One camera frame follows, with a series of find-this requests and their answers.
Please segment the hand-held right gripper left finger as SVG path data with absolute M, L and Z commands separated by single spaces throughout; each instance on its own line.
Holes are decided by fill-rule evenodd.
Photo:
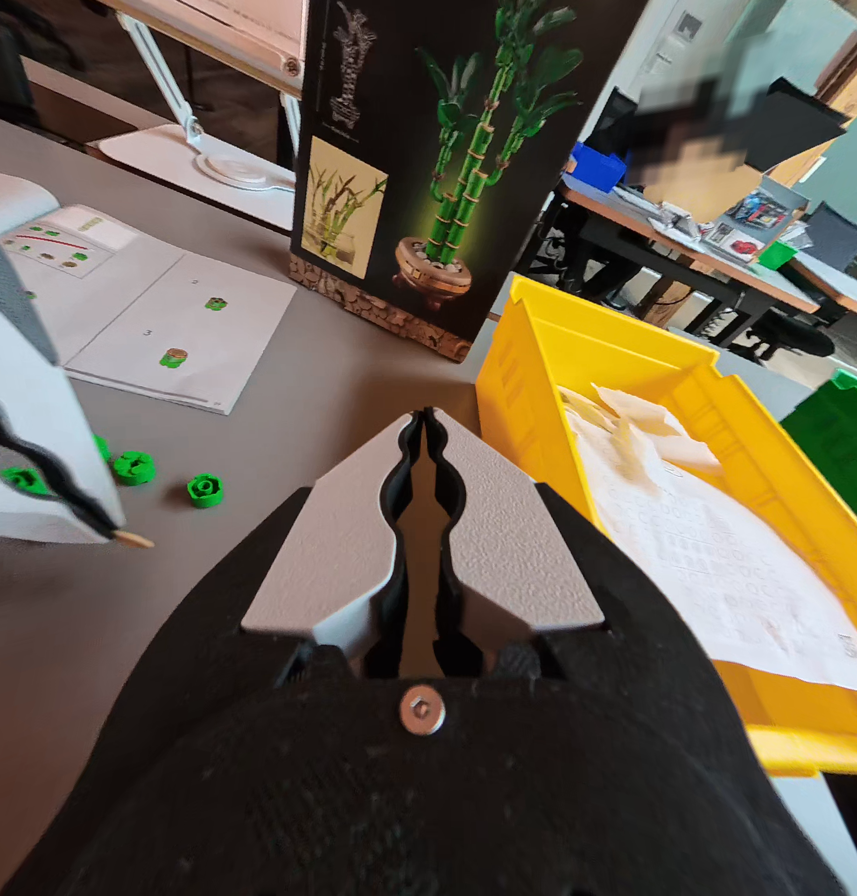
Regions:
M 409 602 L 398 521 L 412 501 L 421 431 L 421 412 L 405 413 L 316 481 L 244 631 L 337 647 L 367 678 L 398 677 Z

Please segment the white paper bags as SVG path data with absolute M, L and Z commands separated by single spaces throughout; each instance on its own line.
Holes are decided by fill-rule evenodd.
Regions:
M 708 657 L 857 691 L 857 630 L 839 599 L 770 526 L 700 477 L 724 476 L 712 450 L 646 399 L 557 389 L 604 532 Z

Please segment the blue parts bin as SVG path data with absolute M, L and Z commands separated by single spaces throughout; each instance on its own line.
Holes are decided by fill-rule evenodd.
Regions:
M 626 173 L 626 164 L 617 154 L 605 155 L 580 141 L 570 154 L 570 162 L 572 178 L 604 194 L 611 193 Z

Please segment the yellow plastic parts bin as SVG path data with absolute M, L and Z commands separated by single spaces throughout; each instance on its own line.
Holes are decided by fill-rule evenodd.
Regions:
M 661 405 L 724 476 L 703 480 L 755 513 L 834 592 L 857 630 L 857 517 L 714 350 L 517 277 L 476 382 L 484 439 L 611 538 L 589 495 L 558 393 L 595 387 Z M 763 766 L 857 775 L 857 691 L 714 660 Z

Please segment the black toy set box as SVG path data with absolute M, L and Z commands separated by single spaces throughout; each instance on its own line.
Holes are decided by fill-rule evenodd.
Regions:
M 647 6 L 310 2 L 291 277 L 465 360 Z

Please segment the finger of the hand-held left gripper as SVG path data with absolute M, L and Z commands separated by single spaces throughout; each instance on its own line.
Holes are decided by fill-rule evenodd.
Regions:
M 0 448 L 38 464 L 95 533 L 122 530 L 112 476 L 31 299 L 0 246 Z
M 38 464 L 0 448 L 0 537 L 46 543 L 106 544 L 79 521 L 45 478 Z

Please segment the black computer monitor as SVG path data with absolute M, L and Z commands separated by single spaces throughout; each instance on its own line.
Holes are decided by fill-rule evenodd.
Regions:
M 745 164 L 760 173 L 844 135 L 850 116 L 784 77 L 761 95 L 740 130 Z

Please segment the grey desk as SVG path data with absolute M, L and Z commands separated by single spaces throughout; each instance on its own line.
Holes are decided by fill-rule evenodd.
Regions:
M 114 454 L 123 531 L 151 549 L 0 540 L 0 600 L 36 626 L 0 653 L 0 831 L 104 687 L 84 769 L 2 894 L 844 894 L 775 792 L 722 679 L 669 600 L 544 482 L 604 623 L 512 644 L 448 678 L 433 644 L 448 522 L 422 431 L 398 521 L 409 602 L 397 678 L 241 621 L 310 489 L 357 449 L 353 386 L 291 302 L 254 396 L 195 420 L 127 394 L 76 395 Z M 380 432 L 411 410 L 368 409 Z M 186 484 L 221 478 L 195 509 Z

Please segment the cluttered wooden desk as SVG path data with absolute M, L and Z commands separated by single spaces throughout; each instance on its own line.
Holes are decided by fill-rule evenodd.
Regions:
M 604 193 L 563 174 L 557 186 L 562 199 L 585 209 L 590 217 L 581 239 L 616 252 L 664 278 L 711 297 L 719 308 L 748 299 L 759 310 L 775 306 L 813 315 L 819 305 L 780 273 L 760 264 L 739 265 L 699 242 L 675 239 L 657 229 L 653 215 L 617 191 Z

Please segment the building instruction booklet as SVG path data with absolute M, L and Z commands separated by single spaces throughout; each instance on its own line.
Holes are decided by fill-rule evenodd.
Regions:
M 0 247 L 69 375 L 222 415 L 297 289 L 2 173 Z

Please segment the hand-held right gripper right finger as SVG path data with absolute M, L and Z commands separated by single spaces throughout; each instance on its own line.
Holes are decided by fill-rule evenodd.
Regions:
M 448 517 L 433 644 L 445 676 L 477 678 L 509 645 L 602 626 L 538 483 L 442 409 L 424 409 L 423 420 Z

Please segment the cluster of green round bricks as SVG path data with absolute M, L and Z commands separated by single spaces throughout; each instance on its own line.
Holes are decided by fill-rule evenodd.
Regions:
M 104 437 L 93 434 L 98 452 L 110 467 L 117 481 L 124 486 L 145 485 L 154 480 L 157 470 L 150 454 L 141 452 L 125 452 L 120 455 L 111 451 L 110 444 Z M 9 467 L 0 470 L 0 478 L 22 492 L 37 496 L 49 496 L 53 492 L 42 474 L 33 467 Z

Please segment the green plastic bin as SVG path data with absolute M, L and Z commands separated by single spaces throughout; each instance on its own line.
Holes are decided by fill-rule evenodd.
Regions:
M 857 375 L 836 370 L 781 425 L 857 515 Z

